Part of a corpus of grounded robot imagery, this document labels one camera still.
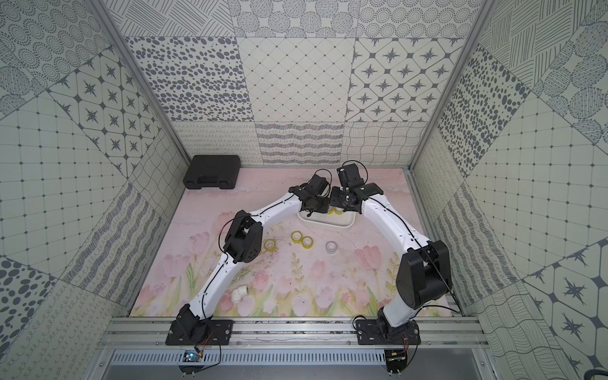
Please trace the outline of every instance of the wavy line tile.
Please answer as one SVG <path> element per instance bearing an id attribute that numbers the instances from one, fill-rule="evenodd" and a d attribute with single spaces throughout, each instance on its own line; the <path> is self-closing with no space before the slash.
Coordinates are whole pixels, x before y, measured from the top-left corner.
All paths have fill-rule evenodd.
<path id="1" fill-rule="evenodd" d="M 519 280 L 466 183 L 441 212 L 435 227 L 450 250 L 453 278 L 465 305 Z"/>
<path id="2" fill-rule="evenodd" d="M 166 223 L 128 182 L 61 279 L 130 306 Z"/>
<path id="3" fill-rule="evenodd" d="M 256 123 L 266 165 L 338 165 L 344 124 Z"/>

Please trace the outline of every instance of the diamond grid tile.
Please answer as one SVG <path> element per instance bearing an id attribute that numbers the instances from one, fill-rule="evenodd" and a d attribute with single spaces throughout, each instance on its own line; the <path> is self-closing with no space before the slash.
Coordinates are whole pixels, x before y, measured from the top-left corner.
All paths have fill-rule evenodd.
<path id="1" fill-rule="evenodd" d="M 607 170 L 608 157 L 531 94 L 467 183 L 529 275 L 608 233 Z"/>
<path id="2" fill-rule="evenodd" d="M 0 123 L 2 251 L 61 274 L 126 179 L 49 94 Z"/>
<path id="3" fill-rule="evenodd" d="M 343 122 L 353 42 L 237 38 L 256 122 Z"/>

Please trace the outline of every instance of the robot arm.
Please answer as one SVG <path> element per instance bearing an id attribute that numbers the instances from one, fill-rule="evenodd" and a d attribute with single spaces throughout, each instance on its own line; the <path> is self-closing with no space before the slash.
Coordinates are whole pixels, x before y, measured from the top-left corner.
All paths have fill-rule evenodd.
<path id="1" fill-rule="evenodd" d="M 406 222 L 376 184 L 366 184 L 355 164 L 338 169 L 340 187 L 331 195 L 323 195 L 329 183 L 316 174 L 310 181 L 289 189 L 271 205 L 247 213 L 239 211 L 224 239 L 223 256 L 201 291 L 184 305 L 171 325 L 179 333 L 180 344 L 196 344 L 206 333 L 206 325 L 223 295 L 246 264 L 261 251 L 263 228 L 270 227 L 288 215 L 299 211 L 327 213 L 329 206 L 356 211 L 368 218 L 382 232 L 396 252 L 401 264 L 396 279 L 398 295 L 378 312 L 378 323 L 385 337 L 398 336 L 426 303 L 438 299 L 451 288 L 448 251 L 441 241 L 430 242 Z"/>

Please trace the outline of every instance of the white elbow fitting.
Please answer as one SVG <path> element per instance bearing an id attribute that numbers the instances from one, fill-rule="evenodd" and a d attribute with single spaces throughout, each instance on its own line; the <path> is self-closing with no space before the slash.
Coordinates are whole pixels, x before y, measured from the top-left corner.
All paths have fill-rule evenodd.
<path id="1" fill-rule="evenodd" d="M 237 289 L 234 289 L 230 294 L 230 300 L 232 303 L 239 303 L 241 299 L 249 294 L 247 290 L 247 285 L 239 286 Z"/>

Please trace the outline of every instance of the yellow tape roll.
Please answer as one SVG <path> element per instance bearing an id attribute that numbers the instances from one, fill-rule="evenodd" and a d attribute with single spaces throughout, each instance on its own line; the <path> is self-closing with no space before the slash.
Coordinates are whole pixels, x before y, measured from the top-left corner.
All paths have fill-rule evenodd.
<path id="1" fill-rule="evenodd" d="M 310 249 L 313 246 L 313 238 L 305 236 L 302 238 L 302 246 L 306 249 Z"/>
<path id="2" fill-rule="evenodd" d="M 274 239 L 264 240 L 264 249 L 266 249 L 268 252 L 274 252 L 276 248 L 277 242 Z"/>
<path id="3" fill-rule="evenodd" d="M 302 233 L 300 231 L 293 231 L 291 233 L 291 241 L 293 241 L 295 244 L 300 244 L 302 242 L 302 238 L 304 236 L 302 236 Z"/>

